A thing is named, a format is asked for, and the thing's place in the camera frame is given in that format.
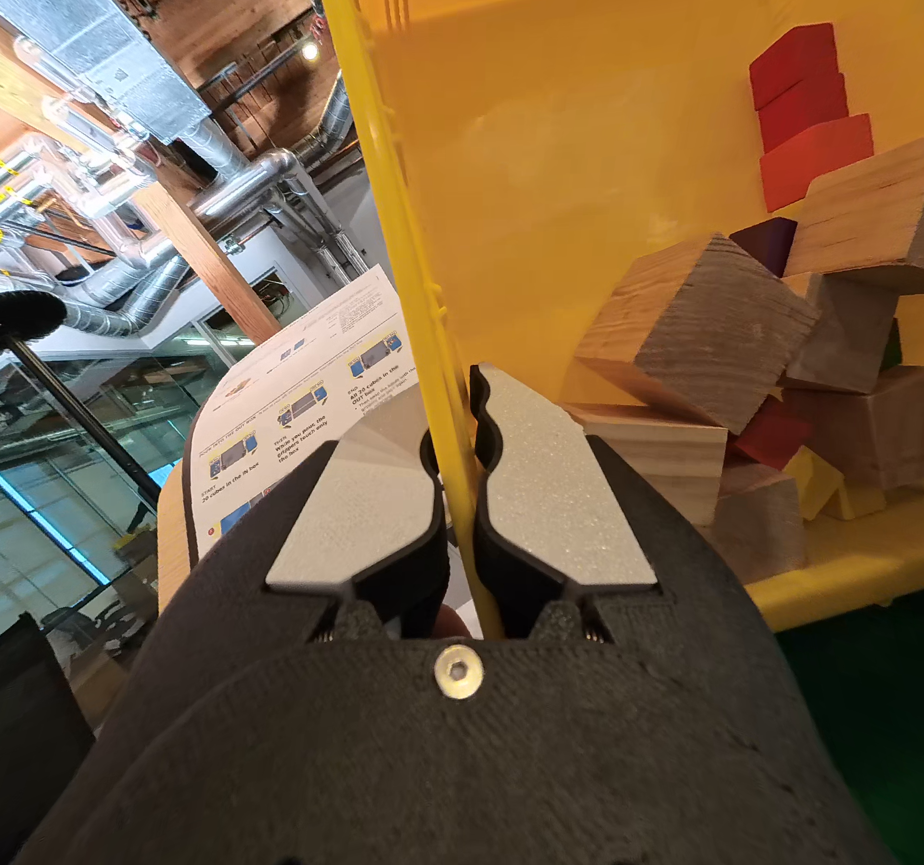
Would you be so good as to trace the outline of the pile of wooden cubes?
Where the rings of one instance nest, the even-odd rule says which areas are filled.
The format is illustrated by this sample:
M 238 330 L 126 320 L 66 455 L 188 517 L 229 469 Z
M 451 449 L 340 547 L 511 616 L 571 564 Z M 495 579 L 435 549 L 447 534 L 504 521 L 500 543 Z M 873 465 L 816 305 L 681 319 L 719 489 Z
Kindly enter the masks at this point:
M 636 260 L 576 358 L 648 408 L 570 408 L 667 498 L 695 424 L 722 433 L 702 531 L 745 583 L 804 566 L 817 512 L 922 485 L 922 367 L 884 363 L 899 300 L 922 296 L 922 140 L 876 153 L 832 22 L 792 27 L 748 75 L 766 210 L 800 215 Z

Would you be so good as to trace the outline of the rectangular silver air duct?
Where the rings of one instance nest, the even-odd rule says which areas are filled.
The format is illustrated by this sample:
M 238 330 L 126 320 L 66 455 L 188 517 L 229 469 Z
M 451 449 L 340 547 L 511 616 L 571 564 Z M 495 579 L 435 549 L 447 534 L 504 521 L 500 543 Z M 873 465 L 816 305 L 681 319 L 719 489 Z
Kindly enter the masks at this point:
M 1 0 L 1 14 L 106 104 L 164 143 L 210 118 L 115 0 Z

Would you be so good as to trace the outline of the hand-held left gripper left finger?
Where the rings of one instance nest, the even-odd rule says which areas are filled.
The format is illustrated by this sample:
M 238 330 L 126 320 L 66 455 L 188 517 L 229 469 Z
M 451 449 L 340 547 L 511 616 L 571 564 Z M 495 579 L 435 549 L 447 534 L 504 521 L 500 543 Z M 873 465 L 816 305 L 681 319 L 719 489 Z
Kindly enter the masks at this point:
M 265 584 L 279 594 L 367 602 L 385 623 L 432 624 L 450 575 L 422 392 L 407 388 L 336 444 Z

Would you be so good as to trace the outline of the wooden ceiling beam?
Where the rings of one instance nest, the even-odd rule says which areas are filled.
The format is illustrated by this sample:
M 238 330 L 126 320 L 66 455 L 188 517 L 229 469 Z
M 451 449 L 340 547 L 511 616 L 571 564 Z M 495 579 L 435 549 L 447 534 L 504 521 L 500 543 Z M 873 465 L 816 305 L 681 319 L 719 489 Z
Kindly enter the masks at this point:
M 52 124 L 45 115 L 44 101 L 55 100 L 59 90 L 18 60 L 13 41 L 13 35 L 2 27 L 2 110 L 54 141 L 86 152 L 84 144 Z M 183 201 L 183 193 L 172 187 L 173 181 L 164 178 L 163 172 L 154 170 L 154 181 L 136 192 L 136 205 L 170 239 L 245 335 L 258 345 L 267 341 L 281 330 L 279 323 Z

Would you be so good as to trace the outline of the black stand with pole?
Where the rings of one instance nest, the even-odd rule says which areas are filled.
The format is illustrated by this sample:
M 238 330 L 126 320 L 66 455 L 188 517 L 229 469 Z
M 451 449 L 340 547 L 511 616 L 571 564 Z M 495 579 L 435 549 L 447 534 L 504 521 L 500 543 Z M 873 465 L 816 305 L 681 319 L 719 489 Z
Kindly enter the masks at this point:
M 161 486 L 29 347 L 29 342 L 43 339 L 62 326 L 65 317 L 63 301 L 53 294 L 6 291 L 1 295 L 2 348 L 13 354 L 59 408 L 135 483 L 141 500 L 156 513 Z

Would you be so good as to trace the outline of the green mat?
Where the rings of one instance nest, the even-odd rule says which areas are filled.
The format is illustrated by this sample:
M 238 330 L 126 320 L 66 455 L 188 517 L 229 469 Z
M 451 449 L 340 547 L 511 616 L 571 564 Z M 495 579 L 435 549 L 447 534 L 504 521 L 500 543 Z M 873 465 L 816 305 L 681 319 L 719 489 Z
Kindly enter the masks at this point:
M 849 789 L 901 863 L 923 862 L 923 594 L 776 636 Z

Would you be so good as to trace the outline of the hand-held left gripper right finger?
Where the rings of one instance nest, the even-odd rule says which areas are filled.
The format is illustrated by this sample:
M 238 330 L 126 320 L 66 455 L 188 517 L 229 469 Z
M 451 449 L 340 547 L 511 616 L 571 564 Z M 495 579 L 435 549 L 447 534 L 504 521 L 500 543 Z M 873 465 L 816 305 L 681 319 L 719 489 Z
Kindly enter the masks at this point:
M 528 637 L 554 602 L 658 592 L 583 428 L 491 363 L 470 367 L 469 402 L 483 470 L 473 552 L 503 633 Z

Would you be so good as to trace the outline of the yellow plastic box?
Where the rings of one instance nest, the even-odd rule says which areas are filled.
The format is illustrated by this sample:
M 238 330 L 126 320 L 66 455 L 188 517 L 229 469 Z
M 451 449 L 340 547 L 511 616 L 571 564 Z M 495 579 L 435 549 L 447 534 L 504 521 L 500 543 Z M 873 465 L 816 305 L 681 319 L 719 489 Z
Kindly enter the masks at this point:
M 468 576 L 468 365 L 552 400 L 637 257 L 766 207 L 748 65 L 835 25 L 875 145 L 922 136 L 922 0 L 322 0 Z

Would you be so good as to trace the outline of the white printed instruction sheet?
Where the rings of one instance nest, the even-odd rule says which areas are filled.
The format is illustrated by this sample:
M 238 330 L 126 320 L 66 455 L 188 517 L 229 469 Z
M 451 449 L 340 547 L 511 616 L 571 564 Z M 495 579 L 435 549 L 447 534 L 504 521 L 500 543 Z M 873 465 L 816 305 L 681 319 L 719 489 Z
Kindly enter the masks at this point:
M 322 443 L 418 382 L 398 293 L 379 265 L 249 351 L 186 442 L 191 565 Z

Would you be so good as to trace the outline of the round silver ventilation pipe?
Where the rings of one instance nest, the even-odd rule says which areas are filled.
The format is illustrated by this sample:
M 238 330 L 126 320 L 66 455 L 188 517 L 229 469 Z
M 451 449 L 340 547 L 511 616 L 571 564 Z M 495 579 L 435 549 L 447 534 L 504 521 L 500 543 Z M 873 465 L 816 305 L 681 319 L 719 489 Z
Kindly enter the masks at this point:
M 296 151 L 273 149 L 237 167 L 225 148 L 214 159 L 229 178 L 218 178 L 187 207 L 214 235 L 244 223 L 256 212 L 270 215 L 306 241 L 329 276 L 341 286 L 350 282 L 339 260 L 355 274 L 368 270 L 363 255 L 331 213 L 310 172 L 338 153 L 352 126 L 352 111 L 343 74 L 336 75 L 316 128 Z M 139 190 L 110 198 L 100 189 L 77 193 L 76 208 L 115 253 L 102 270 L 74 289 L 62 290 L 63 325 L 90 335 L 126 337 L 145 329 L 191 268 L 178 237 L 155 224 L 141 207 Z

